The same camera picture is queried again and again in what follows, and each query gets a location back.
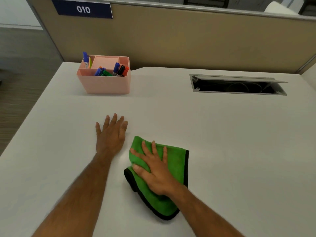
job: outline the desk number plate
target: desk number plate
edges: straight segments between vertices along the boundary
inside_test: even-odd
[[[52,0],[58,15],[113,19],[111,4],[105,2]]]

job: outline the green towel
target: green towel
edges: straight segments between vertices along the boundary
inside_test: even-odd
[[[142,141],[142,138],[135,136],[132,143],[132,148],[138,153],[144,154],[142,149]],[[145,141],[145,143],[149,151],[152,153],[151,142]],[[162,159],[164,146],[165,145],[156,144],[160,159]],[[167,146],[167,152],[169,171],[180,183],[188,187],[189,151],[179,147]],[[132,164],[137,164],[150,172],[150,168],[142,159],[134,156],[131,152],[129,152],[129,158]],[[155,215],[163,220],[171,220],[179,213],[178,207],[172,202],[172,200],[167,196],[159,196],[152,192],[143,179],[141,179],[135,173],[132,166],[124,170],[124,175],[132,190],[139,194],[143,202],[152,210]]]

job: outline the black cloth trim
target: black cloth trim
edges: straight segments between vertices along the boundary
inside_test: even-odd
[[[189,163],[189,151],[187,150],[185,152],[185,161],[184,161],[184,176],[183,176],[183,184],[188,187],[188,163]],[[148,202],[148,200],[145,198],[145,196],[143,195],[143,193],[140,191],[140,189],[137,186],[136,180],[133,176],[133,173],[126,168],[124,170],[124,176],[127,180],[127,182],[130,184],[132,190],[134,192],[137,192],[138,195],[140,196],[140,198],[142,199],[142,201],[145,203],[145,205],[155,214],[157,215],[160,219],[163,220],[171,220],[173,219],[178,213],[179,213],[179,209],[176,209],[176,211],[172,214],[172,215],[163,215],[161,213],[159,213],[154,207],[151,206],[151,204]]]

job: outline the person's right arm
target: person's right arm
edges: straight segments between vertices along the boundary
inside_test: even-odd
[[[151,173],[140,166],[133,165],[134,171],[148,184],[157,195],[168,196],[180,209],[197,237],[204,236],[243,236],[230,223],[206,204],[196,198],[183,184],[180,184],[169,172],[167,165],[167,148],[164,147],[163,158],[160,160],[156,144],[152,142],[151,153],[142,143],[145,155],[131,149],[131,153],[144,160]]]

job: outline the hand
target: hand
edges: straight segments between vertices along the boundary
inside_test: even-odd
[[[153,153],[148,150],[145,141],[142,142],[142,149],[145,155],[137,153],[131,148],[131,153],[148,164],[151,173],[138,165],[133,165],[136,174],[141,177],[148,185],[148,187],[157,195],[166,195],[170,197],[173,190],[180,185],[180,183],[171,175],[168,170],[168,156],[167,147],[163,148],[162,161],[157,153],[155,141],[151,144]]]
[[[107,115],[101,131],[100,124],[95,124],[97,132],[97,154],[106,154],[111,160],[120,152],[125,141],[125,131],[127,129],[127,121],[124,121],[124,116],[116,122],[118,116],[115,113],[110,122],[110,117]]]

